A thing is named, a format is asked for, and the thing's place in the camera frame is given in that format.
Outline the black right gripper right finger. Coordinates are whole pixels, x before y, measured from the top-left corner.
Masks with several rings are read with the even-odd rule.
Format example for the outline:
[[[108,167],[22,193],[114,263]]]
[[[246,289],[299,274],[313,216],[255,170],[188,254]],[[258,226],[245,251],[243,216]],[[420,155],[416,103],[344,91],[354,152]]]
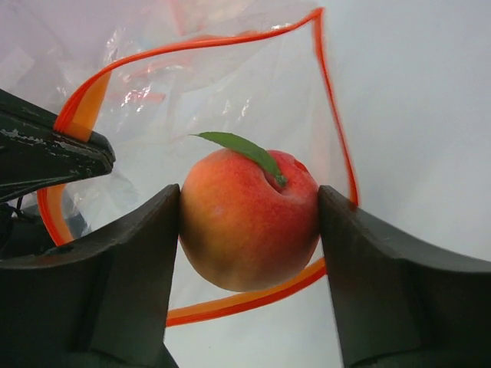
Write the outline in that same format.
[[[488,367],[490,264],[429,244],[318,192],[346,367]]]

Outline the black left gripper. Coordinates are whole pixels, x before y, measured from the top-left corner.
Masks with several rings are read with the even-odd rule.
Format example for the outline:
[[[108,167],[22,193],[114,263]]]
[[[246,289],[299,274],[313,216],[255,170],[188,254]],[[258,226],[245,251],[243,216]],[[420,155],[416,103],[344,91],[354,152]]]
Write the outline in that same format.
[[[82,142],[54,131],[56,118],[1,91],[1,259],[42,255],[54,247],[34,196],[27,194],[113,169],[116,157],[105,136],[91,133]]]

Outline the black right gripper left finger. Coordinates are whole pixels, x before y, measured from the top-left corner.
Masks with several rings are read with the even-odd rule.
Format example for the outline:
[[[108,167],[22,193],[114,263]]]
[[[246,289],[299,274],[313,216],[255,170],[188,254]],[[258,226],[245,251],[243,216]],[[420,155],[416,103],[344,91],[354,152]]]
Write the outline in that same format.
[[[180,189],[39,256],[1,263],[3,367],[174,367],[164,345]]]

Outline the orange red peach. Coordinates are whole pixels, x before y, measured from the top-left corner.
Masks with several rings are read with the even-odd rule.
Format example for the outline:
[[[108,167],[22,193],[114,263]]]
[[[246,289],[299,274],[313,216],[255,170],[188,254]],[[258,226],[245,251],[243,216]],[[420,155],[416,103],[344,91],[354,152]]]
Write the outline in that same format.
[[[180,191],[180,242],[196,272],[228,291],[262,291],[299,274],[319,240],[318,188],[294,156],[232,133]]]

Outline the clear orange zip bag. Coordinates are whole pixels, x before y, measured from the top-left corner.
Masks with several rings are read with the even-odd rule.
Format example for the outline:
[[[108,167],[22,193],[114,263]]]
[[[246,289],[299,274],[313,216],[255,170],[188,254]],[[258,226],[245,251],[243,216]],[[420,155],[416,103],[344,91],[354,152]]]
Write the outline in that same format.
[[[114,149],[105,176],[37,193],[43,223],[65,245],[133,211],[234,133],[292,154],[317,183],[351,201],[358,186],[328,66],[325,9],[257,1],[234,9],[154,5],[119,21],[99,62],[61,61],[54,130]]]

